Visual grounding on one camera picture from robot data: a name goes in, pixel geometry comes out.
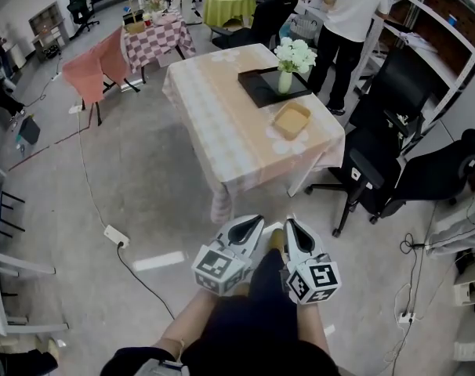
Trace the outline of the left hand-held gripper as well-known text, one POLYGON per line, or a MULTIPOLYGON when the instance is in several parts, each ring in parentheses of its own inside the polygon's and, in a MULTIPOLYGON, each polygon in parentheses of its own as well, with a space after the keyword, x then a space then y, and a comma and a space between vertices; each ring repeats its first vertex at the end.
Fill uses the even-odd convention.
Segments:
POLYGON ((231 219, 217 232, 209 245, 202 245, 191 267, 194 281, 203 289, 225 296, 251 269, 249 258, 265 227, 262 215, 243 215, 231 219), (235 251, 225 245, 235 245, 235 251))

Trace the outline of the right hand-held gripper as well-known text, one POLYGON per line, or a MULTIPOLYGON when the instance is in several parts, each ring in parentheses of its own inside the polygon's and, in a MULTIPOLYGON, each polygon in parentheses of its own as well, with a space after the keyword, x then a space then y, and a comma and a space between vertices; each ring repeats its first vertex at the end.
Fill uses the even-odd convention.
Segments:
POLYGON ((329 300, 341 288, 341 280, 338 265, 324 253, 320 236, 294 218, 286 219, 283 231, 287 259, 281 271, 283 291, 300 305, 329 300))

